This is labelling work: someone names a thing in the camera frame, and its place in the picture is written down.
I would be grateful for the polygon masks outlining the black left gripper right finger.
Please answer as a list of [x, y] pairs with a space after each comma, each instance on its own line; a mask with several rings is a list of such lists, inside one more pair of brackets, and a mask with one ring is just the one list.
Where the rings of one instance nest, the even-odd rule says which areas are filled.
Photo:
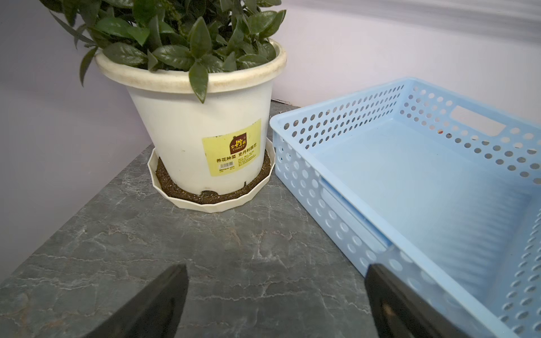
[[365, 287], [379, 337], [468, 337], [383, 264], [371, 264]]

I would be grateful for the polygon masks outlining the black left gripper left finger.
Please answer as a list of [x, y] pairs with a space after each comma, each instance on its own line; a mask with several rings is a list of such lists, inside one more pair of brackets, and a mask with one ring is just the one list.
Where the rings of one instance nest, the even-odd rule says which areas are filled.
[[186, 265], [172, 265], [86, 336], [174, 337], [188, 287]]

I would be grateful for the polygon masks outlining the light blue plastic basket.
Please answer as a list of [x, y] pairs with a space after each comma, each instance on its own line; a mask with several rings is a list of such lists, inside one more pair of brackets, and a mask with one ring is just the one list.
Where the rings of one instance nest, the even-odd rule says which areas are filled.
[[407, 78], [274, 116], [276, 174], [362, 274], [471, 337], [540, 336], [540, 127]]

